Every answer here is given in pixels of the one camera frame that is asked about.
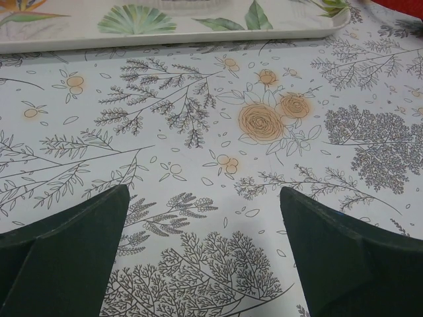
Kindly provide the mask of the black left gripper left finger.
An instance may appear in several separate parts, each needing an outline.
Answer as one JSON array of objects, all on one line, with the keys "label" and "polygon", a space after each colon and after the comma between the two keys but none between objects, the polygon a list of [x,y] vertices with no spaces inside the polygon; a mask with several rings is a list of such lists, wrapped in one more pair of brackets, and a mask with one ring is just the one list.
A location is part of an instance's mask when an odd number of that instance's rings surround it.
[{"label": "black left gripper left finger", "polygon": [[118,185],[1,234],[1,315],[98,316],[129,202]]}]

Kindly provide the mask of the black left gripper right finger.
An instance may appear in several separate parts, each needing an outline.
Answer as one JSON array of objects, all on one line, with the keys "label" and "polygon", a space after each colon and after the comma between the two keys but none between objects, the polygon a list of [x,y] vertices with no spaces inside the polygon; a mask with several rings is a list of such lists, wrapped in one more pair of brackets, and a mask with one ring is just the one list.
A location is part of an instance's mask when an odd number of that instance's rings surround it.
[{"label": "black left gripper right finger", "polygon": [[421,316],[422,241],[289,187],[280,209],[311,316]]}]

